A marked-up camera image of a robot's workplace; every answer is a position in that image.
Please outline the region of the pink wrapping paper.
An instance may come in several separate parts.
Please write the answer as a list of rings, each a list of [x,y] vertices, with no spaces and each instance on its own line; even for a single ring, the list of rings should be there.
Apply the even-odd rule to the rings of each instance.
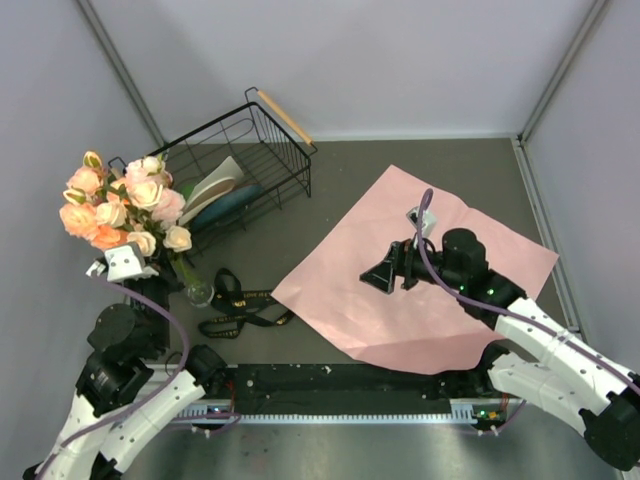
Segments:
[[[407,212],[428,183],[390,166],[273,295],[354,360],[433,375],[474,368],[501,335],[468,316],[441,287],[387,295],[360,281],[394,241],[413,236]]]

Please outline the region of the black ribbon gold lettering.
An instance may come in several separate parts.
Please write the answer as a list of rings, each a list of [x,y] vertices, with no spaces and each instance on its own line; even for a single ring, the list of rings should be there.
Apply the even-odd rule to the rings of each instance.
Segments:
[[[288,308],[274,320],[261,316],[264,310],[282,307],[282,304],[272,296],[272,290],[245,290],[239,278],[227,268],[216,272],[210,305],[221,316],[204,320],[197,326],[199,333],[209,339],[233,340],[246,324],[260,328],[282,327],[295,318],[295,313]]]

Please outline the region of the small pink rose sprig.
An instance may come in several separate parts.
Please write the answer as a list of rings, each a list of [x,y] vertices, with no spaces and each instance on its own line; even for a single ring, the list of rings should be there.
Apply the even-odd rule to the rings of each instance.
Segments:
[[[193,247],[191,233],[180,224],[185,207],[180,193],[152,177],[107,184],[96,205],[100,233],[92,240],[102,257],[87,275],[111,283],[157,280],[171,292],[183,290],[193,278],[183,263]]]

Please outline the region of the pale pink peony stem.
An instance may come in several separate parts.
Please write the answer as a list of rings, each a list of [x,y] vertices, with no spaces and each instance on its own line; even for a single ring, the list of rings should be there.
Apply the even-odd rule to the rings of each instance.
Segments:
[[[178,223],[186,204],[184,197],[171,188],[172,182],[163,157],[146,156],[130,162],[125,169],[129,200],[164,228]]]

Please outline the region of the eucalyptus pink flower sprig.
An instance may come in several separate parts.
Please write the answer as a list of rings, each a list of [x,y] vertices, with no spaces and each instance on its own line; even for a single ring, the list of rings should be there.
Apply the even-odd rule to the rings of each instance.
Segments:
[[[120,201],[104,202],[97,207],[84,203],[65,204],[59,209],[59,217],[65,231],[87,241],[101,251],[123,245],[128,233],[123,229],[127,210]]]

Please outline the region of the peach rose flower stem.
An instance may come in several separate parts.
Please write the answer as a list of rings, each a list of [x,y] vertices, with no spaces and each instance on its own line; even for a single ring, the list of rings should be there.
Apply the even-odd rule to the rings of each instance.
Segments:
[[[87,151],[82,165],[73,173],[62,192],[70,204],[97,206],[108,200],[119,199],[124,185],[124,174],[116,168],[107,168],[94,151]]]

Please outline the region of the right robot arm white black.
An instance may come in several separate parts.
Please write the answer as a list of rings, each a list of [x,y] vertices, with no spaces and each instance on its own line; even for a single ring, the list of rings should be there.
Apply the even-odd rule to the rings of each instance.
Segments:
[[[424,281],[453,296],[467,315],[533,356],[500,350],[467,370],[469,388],[521,398],[573,428],[604,462],[620,471],[639,465],[639,375],[598,353],[562,327],[507,277],[491,269],[486,248],[468,229],[392,243],[359,279],[391,294],[396,279],[410,290]]]

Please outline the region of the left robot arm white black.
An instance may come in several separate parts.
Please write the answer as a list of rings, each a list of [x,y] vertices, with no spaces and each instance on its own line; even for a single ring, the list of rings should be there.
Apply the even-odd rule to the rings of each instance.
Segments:
[[[106,307],[87,338],[93,351],[75,384],[51,453],[25,479],[119,479],[145,446],[191,403],[226,387],[227,365],[207,345],[187,346],[179,366],[144,399],[147,361],[168,347],[164,323],[178,280],[126,280],[128,300]]]

